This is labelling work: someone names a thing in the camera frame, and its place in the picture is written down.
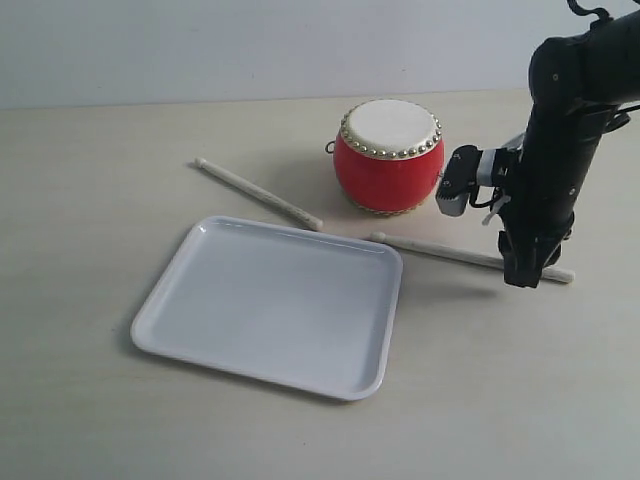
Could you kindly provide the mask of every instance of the white tray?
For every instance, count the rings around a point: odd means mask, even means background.
[[[358,400],[382,383],[401,275],[386,245],[211,217],[131,334],[149,353]]]

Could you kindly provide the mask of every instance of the wooden drumstick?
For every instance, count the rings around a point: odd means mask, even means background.
[[[491,255],[470,252],[458,248],[446,247],[444,245],[438,245],[421,240],[414,240],[406,237],[387,235],[383,232],[374,232],[369,238],[373,242],[385,243],[389,246],[397,247],[403,250],[424,253],[434,257],[446,258],[449,260],[469,263],[472,265],[479,265],[496,270],[503,270],[502,258],[494,257]],[[562,268],[551,266],[542,270],[541,278],[552,282],[569,284],[575,280],[576,274],[571,270],[564,270]]]
[[[214,165],[213,163],[207,162],[204,158],[196,158],[195,165],[201,170],[210,173],[214,177],[224,181],[225,183],[236,187],[238,190],[245,192],[246,194],[252,196],[256,200],[261,201],[262,203],[269,205],[278,209],[279,211],[285,213],[286,215],[294,218],[301,224],[306,227],[319,232],[322,230],[323,222],[319,218],[314,217],[308,212],[305,212],[301,208],[296,207],[295,205],[291,205],[290,203],[284,201],[283,199],[275,196],[271,192],[267,192],[263,188],[254,185],[253,183],[245,180],[238,175],[231,173],[224,168]]]

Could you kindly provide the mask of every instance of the white drumhead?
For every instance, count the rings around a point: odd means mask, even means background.
[[[411,102],[374,100],[356,107],[348,115],[346,132],[369,151],[403,152],[430,150],[440,139],[433,115]]]

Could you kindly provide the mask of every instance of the tray rim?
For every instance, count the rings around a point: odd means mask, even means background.
[[[263,228],[266,230],[272,231],[280,231],[280,232],[288,232],[295,233],[297,236],[313,238],[313,239],[322,239],[322,240],[330,240],[339,244],[357,244],[357,245],[367,245],[371,247],[375,247],[378,250],[382,250],[387,254],[391,255],[393,259],[393,267],[391,271],[393,287],[389,292],[390,302],[388,303],[388,311],[386,311],[386,321],[385,321],[385,331],[383,336],[383,341],[379,353],[379,361],[377,366],[376,376],[373,381],[367,385],[366,387],[357,390],[357,391],[347,391],[347,390],[339,390],[339,389],[331,389],[331,388],[319,388],[315,385],[307,385],[302,384],[295,381],[287,381],[281,377],[258,374],[256,372],[251,372],[245,370],[243,368],[233,367],[232,365],[225,365],[220,362],[205,362],[196,357],[192,357],[188,354],[184,353],[176,353],[170,352],[169,349],[158,348],[152,342],[149,343],[146,341],[146,337],[141,333],[141,329],[143,328],[143,322],[146,317],[146,313],[151,305],[158,299],[158,297],[166,290],[169,286],[170,281],[176,272],[176,269],[180,266],[182,260],[188,258],[191,253],[192,244],[195,242],[196,236],[204,233],[200,231],[200,227],[205,224],[210,223],[221,223],[221,222],[230,222],[230,223],[239,223],[247,226],[254,226],[258,228]],[[172,360],[177,360],[180,362],[196,365],[203,368],[208,368],[210,370],[224,372],[232,375],[237,375],[240,377],[245,377],[249,379],[260,380],[263,382],[280,385],[284,387],[293,388],[296,390],[302,390],[309,393],[314,393],[317,395],[334,398],[337,400],[343,401],[357,401],[367,398],[378,391],[380,386],[382,385],[382,381],[386,374],[388,357],[389,357],[389,349],[391,346],[391,336],[393,333],[393,326],[395,323],[395,315],[397,311],[400,287],[402,282],[402,274],[404,270],[404,262],[402,260],[402,256],[392,247],[380,244],[376,242],[372,242],[370,240],[339,236],[334,234],[329,234],[325,232],[314,232],[310,230],[304,230],[296,227],[290,226],[282,226],[278,224],[272,224],[267,222],[259,222],[255,220],[248,220],[239,217],[231,217],[226,215],[213,215],[209,217],[205,217],[202,220],[193,224],[193,226],[189,229],[184,239],[180,243],[178,249],[174,253],[174,255],[169,260],[167,266],[164,271],[154,284],[151,292],[147,295],[147,298],[143,302],[142,306],[139,308],[136,313],[130,328],[130,335],[133,341],[133,344],[143,352],[161,356],[164,358],[169,358]]]

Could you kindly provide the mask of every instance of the drumhead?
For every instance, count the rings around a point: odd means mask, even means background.
[[[427,109],[393,99],[354,108],[344,120],[342,135],[355,149],[389,159],[424,154],[442,136],[438,120]]]

